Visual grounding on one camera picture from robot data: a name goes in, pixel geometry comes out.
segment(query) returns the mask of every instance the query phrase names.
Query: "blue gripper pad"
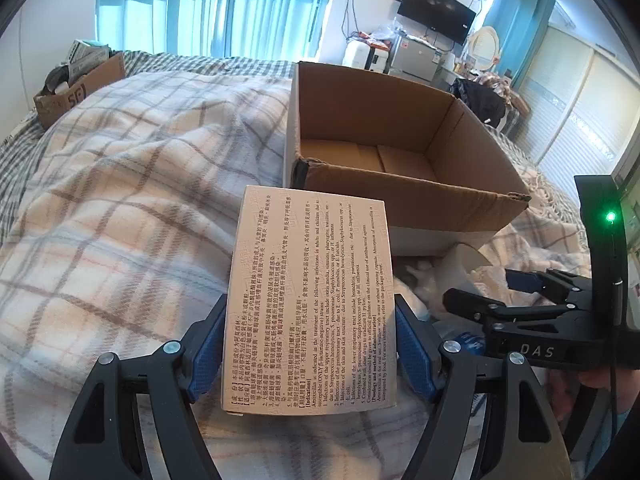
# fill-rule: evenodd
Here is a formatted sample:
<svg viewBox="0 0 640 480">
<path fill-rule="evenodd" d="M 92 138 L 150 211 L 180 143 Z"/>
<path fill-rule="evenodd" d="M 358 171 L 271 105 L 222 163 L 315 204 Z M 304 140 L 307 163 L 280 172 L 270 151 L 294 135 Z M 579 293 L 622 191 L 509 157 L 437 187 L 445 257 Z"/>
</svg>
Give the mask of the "blue gripper pad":
<svg viewBox="0 0 640 480">
<path fill-rule="evenodd" d="M 191 383 L 187 388 L 187 396 L 192 404 L 198 400 L 201 394 L 205 394 L 211 389 L 222 362 L 224 340 L 225 311 L 223 310 L 193 359 Z"/>
<path fill-rule="evenodd" d="M 533 272 L 521 272 L 513 269 L 504 270 L 507 286 L 511 290 L 519 290 L 529 294 L 542 290 L 542 280 Z"/>
<path fill-rule="evenodd" d="M 402 312 L 396 308 L 396 348 L 414 392 L 433 400 L 438 393 L 431 381 L 431 361 Z"/>
</svg>

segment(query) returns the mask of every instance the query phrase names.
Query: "sliding door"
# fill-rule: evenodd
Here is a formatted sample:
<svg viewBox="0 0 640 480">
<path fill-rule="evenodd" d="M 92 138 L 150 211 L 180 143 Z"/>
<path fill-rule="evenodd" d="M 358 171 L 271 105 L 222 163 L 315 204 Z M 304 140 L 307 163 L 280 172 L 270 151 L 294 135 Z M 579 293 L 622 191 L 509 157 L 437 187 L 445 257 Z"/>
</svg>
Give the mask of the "sliding door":
<svg viewBox="0 0 640 480">
<path fill-rule="evenodd" d="M 589 45 L 549 27 L 520 88 L 532 113 L 515 141 L 576 202 L 576 174 L 612 173 L 640 114 L 640 86 Z"/>
</svg>

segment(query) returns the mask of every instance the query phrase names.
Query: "das logo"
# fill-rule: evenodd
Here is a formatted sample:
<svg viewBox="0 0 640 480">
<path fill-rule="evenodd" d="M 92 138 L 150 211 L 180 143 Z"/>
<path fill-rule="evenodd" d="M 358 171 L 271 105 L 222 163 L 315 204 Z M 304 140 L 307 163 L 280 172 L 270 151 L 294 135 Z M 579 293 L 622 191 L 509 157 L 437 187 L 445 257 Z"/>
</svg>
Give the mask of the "das logo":
<svg viewBox="0 0 640 480">
<path fill-rule="evenodd" d="M 520 348 L 520 353 L 522 355 L 528 355 L 531 357 L 553 357 L 554 356 L 554 348 L 552 346 L 548 346 L 546 348 L 538 345 L 538 346 L 530 346 L 526 343 L 523 343 Z"/>
</svg>

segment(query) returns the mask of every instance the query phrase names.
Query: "screw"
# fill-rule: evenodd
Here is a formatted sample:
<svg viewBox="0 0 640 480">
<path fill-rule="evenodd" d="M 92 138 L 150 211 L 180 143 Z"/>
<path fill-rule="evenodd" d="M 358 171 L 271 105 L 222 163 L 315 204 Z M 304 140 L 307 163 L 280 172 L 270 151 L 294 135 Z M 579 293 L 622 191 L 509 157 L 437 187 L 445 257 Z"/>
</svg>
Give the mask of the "screw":
<svg viewBox="0 0 640 480">
<path fill-rule="evenodd" d="M 168 343 L 164 344 L 162 350 L 165 354 L 175 354 L 176 352 L 180 351 L 180 343 L 178 343 L 177 341 L 169 341 Z"/>
<path fill-rule="evenodd" d="M 100 357 L 98 357 L 98 362 L 101 365 L 108 365 L 111 361 L 113 361 L 112 352 L 105 352 L 104 354 L 100 355 Z"/>
<path fill-rule="evenodd" d="M 522 355 L 520 352 L 511 352 L 509 354 L 509 361 L 511 361 L 515 365 L 523 365 L 524 355 Z"/>
<path fill-rule="evenodd" d="M 453 339 L 446 340 L 442 344 L 442 347 L 450 354 L 457 354 L 462 348 L 462 346 L 460 346 L 460 343 L 457 341 L 453 341 Z"/>
</svg>

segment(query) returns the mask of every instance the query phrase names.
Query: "person's hand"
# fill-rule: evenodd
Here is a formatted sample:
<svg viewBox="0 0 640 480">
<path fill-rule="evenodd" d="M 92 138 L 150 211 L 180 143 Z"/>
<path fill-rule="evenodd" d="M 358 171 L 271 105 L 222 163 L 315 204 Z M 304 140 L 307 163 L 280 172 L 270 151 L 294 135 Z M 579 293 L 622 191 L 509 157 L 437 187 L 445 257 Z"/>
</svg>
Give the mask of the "person's hand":
<svg viewBox="0 0 640 480">
<path fill-rule="evenodd" d="M 609 374 L 609 367 L 600 367 L 595 370 L 578 372 L 577 378 L 583 386 L 610 390 Z M 570 389 L 569 376 L 562 370 L 549 370 L 548 384 L 551 408 L 556 419 L 562 420 L 571 412 L 575 403 L 575 397 Z M 636 402 L 638 392 L 640 392 L 640 370 L 618 368 L 616 371 L 616 391 L 618 413 L 624 413 L 631 409 Z"/>
</svg>

